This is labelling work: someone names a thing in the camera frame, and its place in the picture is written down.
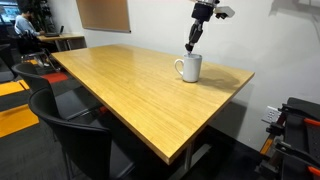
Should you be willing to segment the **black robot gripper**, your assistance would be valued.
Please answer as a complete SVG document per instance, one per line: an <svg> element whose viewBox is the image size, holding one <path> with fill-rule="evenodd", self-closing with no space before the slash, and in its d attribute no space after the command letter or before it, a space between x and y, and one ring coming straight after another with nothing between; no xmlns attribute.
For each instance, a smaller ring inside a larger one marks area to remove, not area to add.
<svg viewBox="0 0 320 180"><path fill-rule="evenodd" d="M198 42L202 35L203 23L208 22L213 15L213 8L214 6L207 2L195 3L194 9L191 14L191 17L195 19L195 22L190 29L189 41L187 44L185 44L185 49L188 54L192 54L194 48L193 46Z"/></svg>

